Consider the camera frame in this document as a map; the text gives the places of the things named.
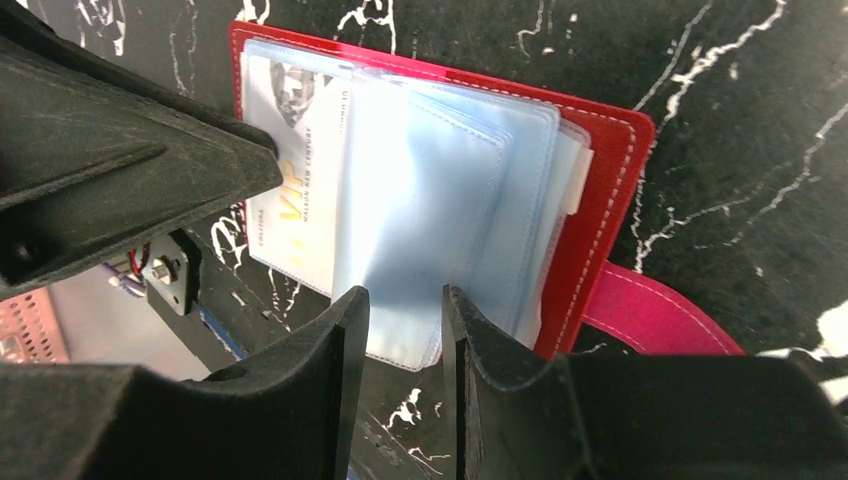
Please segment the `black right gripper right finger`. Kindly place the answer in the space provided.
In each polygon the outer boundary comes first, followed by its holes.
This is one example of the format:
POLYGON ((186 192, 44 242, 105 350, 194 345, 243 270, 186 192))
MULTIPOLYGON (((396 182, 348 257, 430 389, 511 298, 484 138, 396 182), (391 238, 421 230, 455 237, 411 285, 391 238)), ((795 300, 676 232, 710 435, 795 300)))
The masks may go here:
POLYGON ((843 479, 847 432, 798 366, 748 356, 557 355, 442 293, 457 479, 843 479))

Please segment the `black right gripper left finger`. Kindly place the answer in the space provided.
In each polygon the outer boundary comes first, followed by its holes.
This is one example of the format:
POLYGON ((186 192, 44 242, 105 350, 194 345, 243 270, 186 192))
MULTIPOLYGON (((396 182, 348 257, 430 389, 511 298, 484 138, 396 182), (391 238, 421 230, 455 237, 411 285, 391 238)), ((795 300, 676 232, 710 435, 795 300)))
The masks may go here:
POLYGON ((136 365, 4 365, 5 479, 343 479, 369 295, 201 381, 136 365))

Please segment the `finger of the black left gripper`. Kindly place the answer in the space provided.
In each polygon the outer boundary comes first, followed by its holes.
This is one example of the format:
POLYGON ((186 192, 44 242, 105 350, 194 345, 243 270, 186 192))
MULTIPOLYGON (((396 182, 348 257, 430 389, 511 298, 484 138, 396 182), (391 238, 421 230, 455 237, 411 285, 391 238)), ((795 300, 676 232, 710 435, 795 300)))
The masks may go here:
POLYGON ((1 5, 1 296, 279 186, 271 137, 1 5))

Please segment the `red leather card holder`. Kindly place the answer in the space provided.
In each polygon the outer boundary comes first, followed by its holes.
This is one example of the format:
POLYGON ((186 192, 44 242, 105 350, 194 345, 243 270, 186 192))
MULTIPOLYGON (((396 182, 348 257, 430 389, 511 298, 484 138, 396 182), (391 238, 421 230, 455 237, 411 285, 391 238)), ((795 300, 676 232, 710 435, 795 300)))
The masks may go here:
POLYGON ((740 353, 685 297, 609 261, 655 137, 648 116, 244 21, 229 40, 245 122, 250 55, 350 82, 326 296, 369 291, 371 358, 434 365, 447 284, 545 358, 583 324, 640 353, 740 353))

